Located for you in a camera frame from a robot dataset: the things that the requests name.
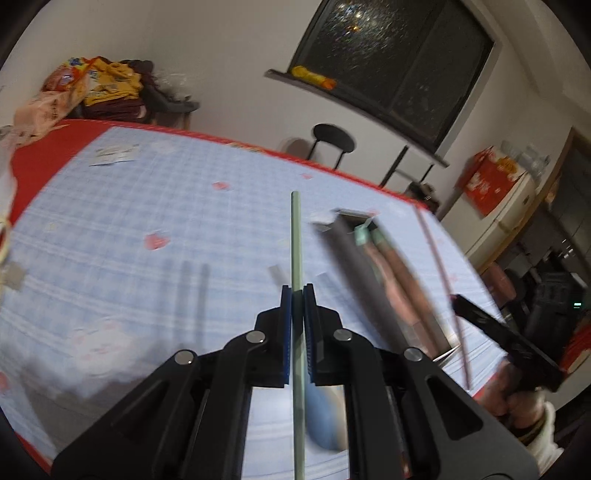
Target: chair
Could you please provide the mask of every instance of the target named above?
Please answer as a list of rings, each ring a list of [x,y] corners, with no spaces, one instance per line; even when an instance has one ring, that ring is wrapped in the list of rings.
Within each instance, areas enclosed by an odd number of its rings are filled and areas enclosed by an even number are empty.
[[[157,125],[157,113],[178,113],[183,116],[183,129],[189,130],[191,128],[191,112],[199,108],[198,102],[169,100],[152,85],[145,85],[139,95],[142,97],[146,108],[154,115],[151,120],[153,125]]]
[[[318,124],[312,129],[312,133],[314,134],[316,141],[314,142],[314,145],[312,145],[312,149],[310,150],[310,153],[308,153],[308,158],[306,160],[311,159],[312,153],[314,153],[314,149],[318,142],[329,143],[342,150],[334,167],[334,170],[336,170],[339,168],[343,155],[355,150],[355,140],[353,137],[336,125]]]

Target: paper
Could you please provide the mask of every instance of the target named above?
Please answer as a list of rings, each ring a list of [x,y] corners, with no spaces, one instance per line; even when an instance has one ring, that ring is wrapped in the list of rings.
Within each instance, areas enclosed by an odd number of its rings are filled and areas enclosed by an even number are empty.
[[[95,157],[90,161],[90,166],[111,165],[113,163],[133,161],[139,150],[139,144],[114,145],[112,147],[98,148]]]
[[[20,291],[25,273],[25,270],[18,263],[10,262],[4,272],[4,284],[8,288]]]

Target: black stool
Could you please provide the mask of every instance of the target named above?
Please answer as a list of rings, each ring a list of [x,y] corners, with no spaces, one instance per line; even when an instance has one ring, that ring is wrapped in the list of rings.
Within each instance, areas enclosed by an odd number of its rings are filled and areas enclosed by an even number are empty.
[[[308,158],[306,160],[311,159],[312,153],[314,153],[314,149],[316,148],[316,144],[318,142],[329,143],[342,150],[340,157],[336,161],[336,165],[334,167],[334,170],[336,170],[339,168],[339,164],[343,159],[343,155],[346,153],[351,153],[353,150],[355,150],[355,140],[353,137],[336,125],[318,124],[312,129],[312,133],[314,134],[316,141],[314,142],[314,145],[312,145],[312,149],[310,150],[310,153],[308,153]]]

